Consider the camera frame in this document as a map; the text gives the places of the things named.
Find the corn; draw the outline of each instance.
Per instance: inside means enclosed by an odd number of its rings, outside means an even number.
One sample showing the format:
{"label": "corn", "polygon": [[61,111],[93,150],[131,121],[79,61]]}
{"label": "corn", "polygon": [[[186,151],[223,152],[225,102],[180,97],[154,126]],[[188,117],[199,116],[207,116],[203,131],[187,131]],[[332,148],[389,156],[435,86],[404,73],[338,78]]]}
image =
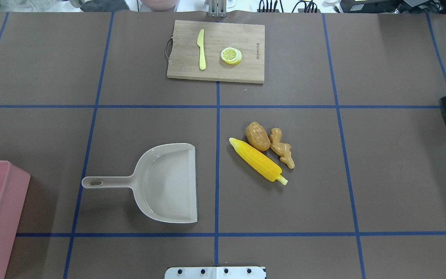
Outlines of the corn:
{"label": "corn", "polygon": [[278,180],[283,185],[287,184],[288,180],[281,176],[282,170],[280,166],[271,161],[265,154],[262,154],[245,141],[240,141],[236,138],[230,138],[229,141],[237,154],[264,178],[271,182]]}

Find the potato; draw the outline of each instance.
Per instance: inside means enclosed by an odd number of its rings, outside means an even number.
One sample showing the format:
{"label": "potato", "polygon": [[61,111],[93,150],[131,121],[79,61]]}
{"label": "potato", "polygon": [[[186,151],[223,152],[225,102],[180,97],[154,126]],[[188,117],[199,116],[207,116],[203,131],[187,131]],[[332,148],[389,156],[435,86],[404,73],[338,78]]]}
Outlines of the potato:
{"label": "potato", "polygon": [[271,145],[268,133],[266,133],[266,130],[257,122],[252,122],[247,126],[245,135],[250,145],[261,152],[268,150]]}

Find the yellow knife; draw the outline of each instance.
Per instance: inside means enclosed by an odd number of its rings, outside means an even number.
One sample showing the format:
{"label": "yellow knife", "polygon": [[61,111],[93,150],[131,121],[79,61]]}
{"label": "yellow knife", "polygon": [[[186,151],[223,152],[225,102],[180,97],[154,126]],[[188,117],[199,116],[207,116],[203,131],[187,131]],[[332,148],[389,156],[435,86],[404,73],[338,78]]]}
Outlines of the yellow knife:
{"label": "yellow knife", "polygon": [[199,69],[206,69],[206,57],[204,57],[204,29],[201,29],[197,37],[199,51]]}

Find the ginger root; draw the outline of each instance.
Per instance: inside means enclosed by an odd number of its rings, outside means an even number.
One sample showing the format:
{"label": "ginger root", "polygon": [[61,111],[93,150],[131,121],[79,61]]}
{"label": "ginger root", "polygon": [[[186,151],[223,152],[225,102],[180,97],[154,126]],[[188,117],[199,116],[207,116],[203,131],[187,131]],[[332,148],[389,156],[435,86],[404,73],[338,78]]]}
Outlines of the ginger root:
{"label": "ginger root", "polygon": [[268,150],[271,145],[268,133],[266,133],[266,130],[257,122],[252,122],[247,126],[245,135],[250,145],[261,152]]}
{"label": "ginger root", "polygon": [[288,143],[281,143],[283,133],[280,128],[271,129],[269,135],[269,141],[271,142],[271,150],[280,156],[280,161],[285,163],[288,168],[293,169],[295,163],[292,159],[292,152],[290,151],[290,145]]}

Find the dustpan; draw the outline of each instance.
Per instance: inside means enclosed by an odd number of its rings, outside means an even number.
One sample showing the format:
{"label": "dustpan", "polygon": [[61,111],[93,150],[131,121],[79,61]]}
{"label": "dustpan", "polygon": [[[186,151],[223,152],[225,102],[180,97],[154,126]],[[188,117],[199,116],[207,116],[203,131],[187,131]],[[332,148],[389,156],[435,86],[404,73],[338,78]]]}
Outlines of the dustpan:
{"label": "dustpan", "polygon": [[131,176],[88,176],[86,189],[130,188],[139,209],[167,223],[197,222],[195,147],[170,143],[147,150]]}

